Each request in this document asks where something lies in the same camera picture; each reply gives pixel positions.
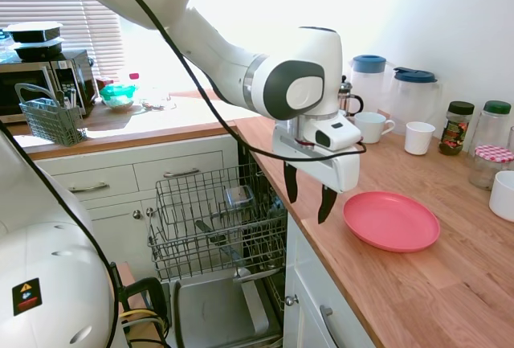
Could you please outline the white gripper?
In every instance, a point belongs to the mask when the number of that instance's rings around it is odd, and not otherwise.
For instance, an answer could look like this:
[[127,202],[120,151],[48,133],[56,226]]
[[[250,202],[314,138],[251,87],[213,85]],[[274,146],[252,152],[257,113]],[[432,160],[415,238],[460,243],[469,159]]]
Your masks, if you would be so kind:
[[359,154],[312,162],[314,158],[333,155],[333,152],[318,145],[299,144],[281,124],[275,125],[272,150],[274,154],[283,158],[307,159],[303,162],[284,162],[284,181],[290,203],[295,203],[298,196],[297,170],[302,170],[323,184],[317,215],[318,224],[322,224],[328,218],[338,193],[352,190],[357,186],[360,172]]

